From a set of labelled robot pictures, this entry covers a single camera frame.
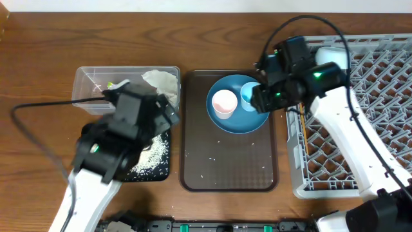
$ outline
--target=wooden table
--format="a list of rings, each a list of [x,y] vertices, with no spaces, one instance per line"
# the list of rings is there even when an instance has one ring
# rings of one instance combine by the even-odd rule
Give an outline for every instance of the wooden table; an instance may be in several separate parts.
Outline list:
[[[412,32],[412,15],[321,14],[346,34]],[[0,231],[47,231],[66,184],[44,155],[11,124],[25,102],[71,98],[80,66],[173,65],[195,69],[251,68],[275,27],[295,14],[11,13],[0,42]],[[303,20],[292,35],[332,35]],[[73,106],[21,110],[19,116],[68,169],[81,127],[96,117]],[[190,193],[178,180],[181,127],[173,130],[171,174],[163,182],[124,184],[104,217],[121,209],[175,220],[279,220],[345,210],[360,199],[300,200],[292,193],[284,113],[275,112],[279,185],[269,193]]]

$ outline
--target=white wall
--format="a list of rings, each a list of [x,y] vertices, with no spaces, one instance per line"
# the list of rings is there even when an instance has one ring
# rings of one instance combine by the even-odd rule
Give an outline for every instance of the white wall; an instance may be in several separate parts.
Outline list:
[[[412,12],[412,0],[0,0],[0,2],[11,12]]]

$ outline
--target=brown tray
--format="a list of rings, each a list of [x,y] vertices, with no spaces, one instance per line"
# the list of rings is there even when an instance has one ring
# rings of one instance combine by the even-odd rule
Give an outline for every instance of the brown tray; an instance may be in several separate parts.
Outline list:
[[[278,183],[272,114],[242,135],[221,130],[207,114],[210,88],[232,74],[258,79],[254,70],[196,70],[184,79],[180,183],[189,191],[270,191]]]

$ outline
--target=wire rack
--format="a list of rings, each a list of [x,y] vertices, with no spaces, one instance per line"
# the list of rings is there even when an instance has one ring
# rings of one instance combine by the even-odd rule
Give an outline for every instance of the wire rack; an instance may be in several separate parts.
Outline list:
[[[412,34],[345,38],[351,49],[351,85],[357,100],[388,150],[412,173]],[[322,46],[343,47],[337,36],[305,39],[313,53]],[[290,112],[286,118],[295,195],[358,197],[352,172],[323,126],[311,115],[302,119]]]

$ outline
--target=blue plate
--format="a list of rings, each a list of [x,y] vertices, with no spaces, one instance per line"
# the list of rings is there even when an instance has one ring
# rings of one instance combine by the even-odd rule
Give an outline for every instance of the blue plate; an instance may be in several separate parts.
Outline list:
[[[218,80],[209,90],[206,100],[207,113],[212,121],[222,130],[235,134],[249,133],[261,127],[268,119],[269,113],[249,112],[242,108],[240,89],[244,84],[251,81],[256,80],[246,75],[229,75]],[[212,97],[219,90],[230,90],[238,98],[238,107],[234,110],[233,115],[224,120],[216,116],[212,106]]]

